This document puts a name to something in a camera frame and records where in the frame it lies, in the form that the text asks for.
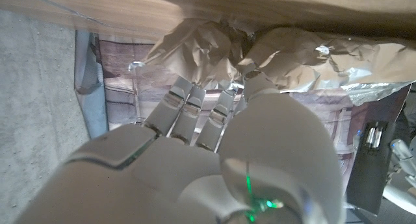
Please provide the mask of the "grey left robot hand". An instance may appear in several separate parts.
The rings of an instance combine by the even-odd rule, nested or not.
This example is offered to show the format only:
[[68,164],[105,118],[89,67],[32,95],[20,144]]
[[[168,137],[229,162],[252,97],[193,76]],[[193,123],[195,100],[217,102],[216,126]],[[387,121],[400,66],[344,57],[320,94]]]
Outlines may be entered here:
[[[390,144],[393,153],[394,164],[392,173],[403,171],[405,181],[415,189],[415,157],[403,140],[393,140]],[[383,198],[397,205],[401,209],[415,215],[415,195],[405,192],[399,188],[386,184],[383,191]]]

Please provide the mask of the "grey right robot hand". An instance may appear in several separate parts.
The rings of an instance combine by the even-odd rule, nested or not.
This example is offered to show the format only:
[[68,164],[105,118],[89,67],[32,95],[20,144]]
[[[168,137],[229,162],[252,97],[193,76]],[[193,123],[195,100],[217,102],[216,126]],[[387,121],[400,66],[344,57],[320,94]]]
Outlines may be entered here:
[[344,190],[319,118],[257,69],[232,118],[223,92],[195,145],[202,92],[179,79],[142,125],[90,140],[18,223],[343,223]]

